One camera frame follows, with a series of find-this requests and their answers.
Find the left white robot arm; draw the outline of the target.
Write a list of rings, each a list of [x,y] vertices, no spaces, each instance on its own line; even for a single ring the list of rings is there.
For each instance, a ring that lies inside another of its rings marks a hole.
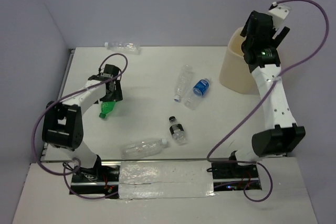
[[[103,71],[88,78],[84,92],[72,95],[52,106],[44,117],[42,139],[54,148],[61,149],[69,158],[81,161],[77,174],[97,181],[107,171],[101,158],[83,141],[82,116],[94,104],[100,104],[99,118],[106,119],[117,102],[123,100],[121,69],[105,65]]]

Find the green plastic bottle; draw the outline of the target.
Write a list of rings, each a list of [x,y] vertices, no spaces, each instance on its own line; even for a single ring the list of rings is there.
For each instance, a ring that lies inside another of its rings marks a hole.
[[[116,102],[115,101],[106,101],[106,102],[102,102],[100,105],[100,114],[99,114],[99,118],[101,119],[105,119],[107,117],[107,115],[113,111],[114,106],[115,106]]]

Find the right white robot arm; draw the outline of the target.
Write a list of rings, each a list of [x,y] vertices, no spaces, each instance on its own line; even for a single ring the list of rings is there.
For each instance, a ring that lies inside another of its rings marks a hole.
[[[269,14],[250,13],[240,35],[244,59],[254,78],[264,112],[265,130],[251,138],[251,144],[230,155],[228,171],[233,177],[246,172],[246,165],[265,157],[291,153],[305,137],[289,108],[280,76],[278,45],[289,32],[285,27],[276,35],[274,19]]]

